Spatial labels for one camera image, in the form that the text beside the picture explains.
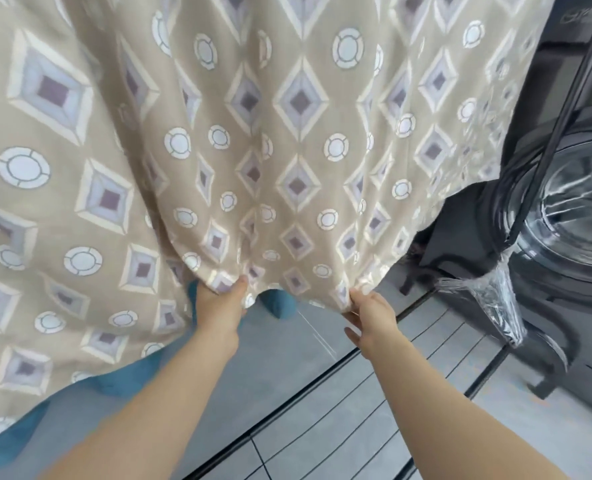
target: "patterned fabric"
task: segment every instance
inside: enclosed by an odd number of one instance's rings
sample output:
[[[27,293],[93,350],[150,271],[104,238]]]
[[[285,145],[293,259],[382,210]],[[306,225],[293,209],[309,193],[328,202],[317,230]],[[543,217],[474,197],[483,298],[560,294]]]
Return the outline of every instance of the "patterned fabric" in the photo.
[[[375,286],[497,177],[551,2],[0,0],[0,431],[176,338],[185,265]]]

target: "forearm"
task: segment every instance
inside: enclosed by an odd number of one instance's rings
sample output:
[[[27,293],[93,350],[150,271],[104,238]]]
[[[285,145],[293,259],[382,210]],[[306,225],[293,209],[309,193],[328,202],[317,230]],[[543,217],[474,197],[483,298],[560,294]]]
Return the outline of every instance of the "forearm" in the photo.
[[[61,459],[51,479],[168,479],[236,348],[198,330],[120,412]]]
[[[383,339],[371,359],[405,443],[427,480],[565,477],[452,387],[402,334]]]

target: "black washing machine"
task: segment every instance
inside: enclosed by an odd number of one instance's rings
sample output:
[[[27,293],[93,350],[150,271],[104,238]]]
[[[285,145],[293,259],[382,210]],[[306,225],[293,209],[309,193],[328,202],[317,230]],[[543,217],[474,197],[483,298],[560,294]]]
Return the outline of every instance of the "black washing machine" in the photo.
[[[591,36],[592,0],[556,0],[508,131],[501,176],[447,199],[421,272],[470,278],[496,264]],[[575,108],[551,163],[542,166],[509,266],[530,331],[516,354],[545,377],[532,390],[546,397],[564,387],[592,407],[592,69]],[[441,296],[495,332],[469,295]]]

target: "plastic wrap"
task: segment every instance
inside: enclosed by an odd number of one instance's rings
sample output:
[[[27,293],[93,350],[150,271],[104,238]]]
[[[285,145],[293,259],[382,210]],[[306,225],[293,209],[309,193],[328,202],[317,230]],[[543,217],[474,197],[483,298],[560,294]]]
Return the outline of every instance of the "plastic wrap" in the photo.
[[[479,278],[471,280],[440,278],[437,288],[448,292],[469,291],[509,344],[512,347],[518,347],[523,343],[527,330],[509,275],[508,261],[512,252],[512,249],[505,251],[495,268]]]

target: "person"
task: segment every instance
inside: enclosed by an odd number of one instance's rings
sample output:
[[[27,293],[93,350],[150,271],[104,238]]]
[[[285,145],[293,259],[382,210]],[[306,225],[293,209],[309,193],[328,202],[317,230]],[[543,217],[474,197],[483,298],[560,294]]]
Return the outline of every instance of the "person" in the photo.
[[[168,479],[238,347],[244,278],[226,294],[200,285],[197,328],[173,359],[114,416],[58,460],[44,480]],[[378,293],[350,293],[348,338],[371,361],[425,480],[558,479],[554,464],[469,401],[398,330]]]

